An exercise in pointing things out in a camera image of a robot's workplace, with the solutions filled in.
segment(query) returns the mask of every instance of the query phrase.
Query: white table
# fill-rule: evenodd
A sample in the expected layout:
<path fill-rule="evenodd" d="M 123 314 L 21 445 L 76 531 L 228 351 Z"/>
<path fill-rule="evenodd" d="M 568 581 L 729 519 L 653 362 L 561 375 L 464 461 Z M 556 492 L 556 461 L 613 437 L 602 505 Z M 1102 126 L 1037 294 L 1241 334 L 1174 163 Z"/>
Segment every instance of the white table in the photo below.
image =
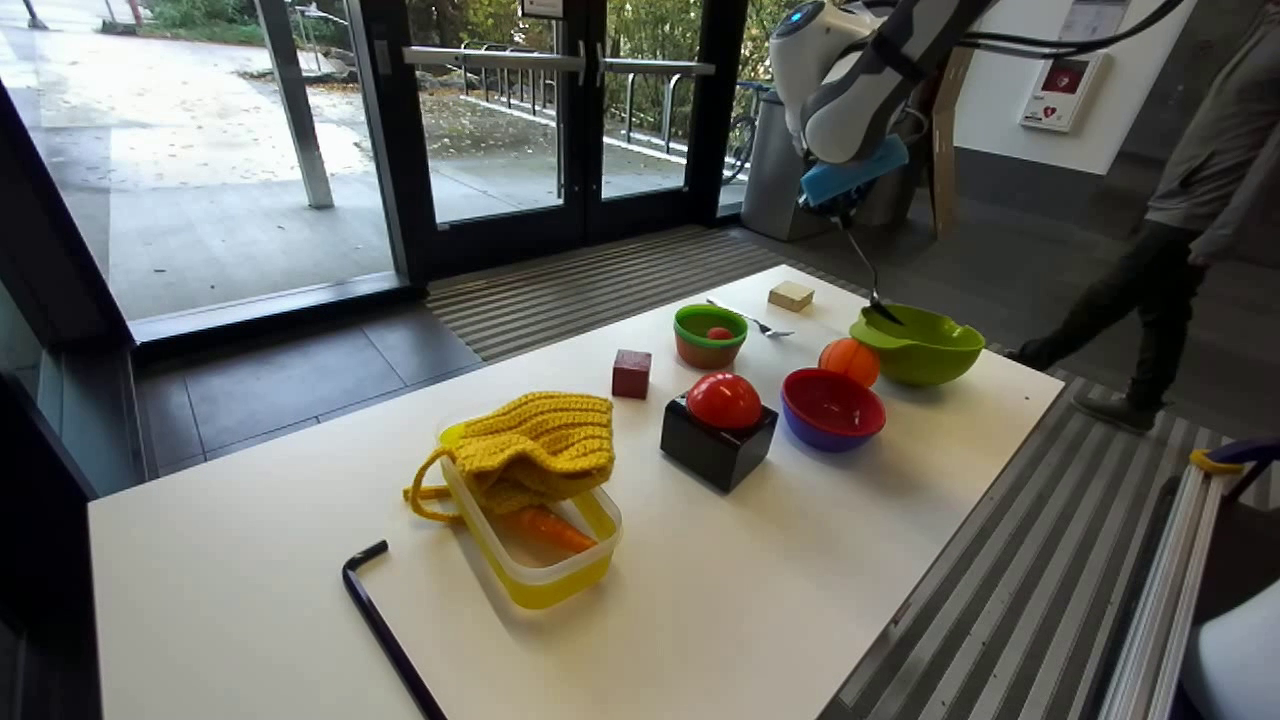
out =
<path fill-rule="evenodd" d="M 809 280 L 815 305 L 772 310 L 781 280 Z M 752 338 L 736 365 L 775 414 L 781 380 L 863 310 L 795 269 L 699 296 L 795 334 Z M 715 498 L 656 447 L 663 406 L 698 380 L 673 351 L 673 310 L 96 502 L 103 715 L 418 715 L 341 588 L 372 539 L 393 551 L 364 581 L 448 715 L 815 715 L 1060 380 L 987 351 L 939 391 L 879 380 L 887 430 L 871 445 L 821 457 L 781 426 L 767 461 Z M 615 399 L 613 573 L 554 611 L 514 611 L 402 489 L 448 421 L 528 389 L 609 397 L 615 349 L 653 351 L 653 397 Z"/>

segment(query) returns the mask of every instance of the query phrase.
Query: green bowl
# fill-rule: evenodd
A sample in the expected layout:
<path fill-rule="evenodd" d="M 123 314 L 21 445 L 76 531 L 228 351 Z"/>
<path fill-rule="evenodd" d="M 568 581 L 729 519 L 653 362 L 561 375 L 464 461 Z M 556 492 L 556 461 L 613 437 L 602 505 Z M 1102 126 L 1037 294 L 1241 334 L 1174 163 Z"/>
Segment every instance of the green bowl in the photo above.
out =
<path fill-rule="evenodd" d="M 887 322 L 871 310 L 847 329 L 854 340 L 879 358 L 879 375 L 908 389 L 938 389 L 963 375 L 984 351 L 984 334 L 956 326 L 954 316 L 923 314 L 912 305 L 887 305 Z"/>
<path fill-rule="evenodd" d="M 729 369 L 744 349 L 747 329 L 752 326 L 734 310 L 683 305 L 675 310 L 675 351 L 687 369 Z"/>

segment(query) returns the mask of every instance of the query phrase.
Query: yellow basket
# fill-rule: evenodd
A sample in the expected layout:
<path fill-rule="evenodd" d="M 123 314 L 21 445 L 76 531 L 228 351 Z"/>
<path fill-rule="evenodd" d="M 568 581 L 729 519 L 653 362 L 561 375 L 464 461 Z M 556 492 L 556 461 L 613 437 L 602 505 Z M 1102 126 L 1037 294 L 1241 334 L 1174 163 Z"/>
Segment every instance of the yellow basket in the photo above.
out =
<path fill-rule="evenodd" d="M 468 523 L 468 531 L 476 537 L 476 545 L 486 551 L 486 564 L 503 583 L 514 606 L 554 607 L 554 606 L 561 606 L 561 600 L 568 600 L 609 576 L 613 548 L 621 539 L 626 519 L 604 489 L 582 492 L 565 505 L 554 505 L 554 512 L 561 519 L 568 519 L 586 537 L 594 537 L 594 548 L 586 548 L 586 551 L 540 548 L 538 551 L 538 548 L 525 548 L 519 539 L 514 539 L 514 531 L 476 505 L 464 471 L 457 471 L 451 461 L 444 461 L 444 480 L 448 480 L 451 505 L 461 507 L 461 519 Z"/>

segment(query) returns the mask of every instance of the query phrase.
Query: white wall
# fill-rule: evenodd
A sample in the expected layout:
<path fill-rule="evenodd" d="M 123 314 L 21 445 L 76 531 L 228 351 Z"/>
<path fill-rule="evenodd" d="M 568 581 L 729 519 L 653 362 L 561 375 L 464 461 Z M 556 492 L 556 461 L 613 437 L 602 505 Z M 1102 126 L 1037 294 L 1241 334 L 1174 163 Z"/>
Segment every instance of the white wall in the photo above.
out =
<path fill-rule="evenodd" d="M 1161 0 L 1131 0 L 1124 27 L 1150 16 Z M 987 16 L 975 26 L 984 33 L 1015 33 L 1015 35 L 1060 35 L 1073 0 L 996 0 Z M 1025 102 L 1042 78 L 1042 60 L 1015 60 L 996 51 L 975 51 L 960 110 L 956 110 L 956 143 L 992 157 L 1015 157 L 1032 163 L 1057 163 L 1106 176 L 1141 118 L 1175 35 L 1186 33 L 1197 0 L 1186 0 L 1174 16 L 1164 16 L 1145 35 L 1131 35 L 1113 51 L 1113 70 L 1091 95 L 1088 122 L 1078 135 L 1049 135 L 1021 127 Z"/>

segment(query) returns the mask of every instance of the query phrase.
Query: outdoor pavement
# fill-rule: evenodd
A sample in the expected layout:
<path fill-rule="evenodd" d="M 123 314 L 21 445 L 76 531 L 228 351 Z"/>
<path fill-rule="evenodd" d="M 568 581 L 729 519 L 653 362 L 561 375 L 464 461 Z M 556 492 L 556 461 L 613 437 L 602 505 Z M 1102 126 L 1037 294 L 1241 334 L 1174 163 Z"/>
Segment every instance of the outdoor pavement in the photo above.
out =
<path fill-rule="evenodd" d="M 21 0 L 0 6 L 0 81 L 129 322 L 393 271 L 358 84 L 307 84 L 336 199 L 307 209 L 266 48 L 102 33 L 129 21 L 123 0 L 36 12 L 49 33 L 29 27 Z M 556 203 L 554 127 L 496 118 L 534 126 L 544 154 L 431 154 L 439 223 Z M 604 169 L 604 198 L 683 181 L 680 163 L 615 143 Z"/>

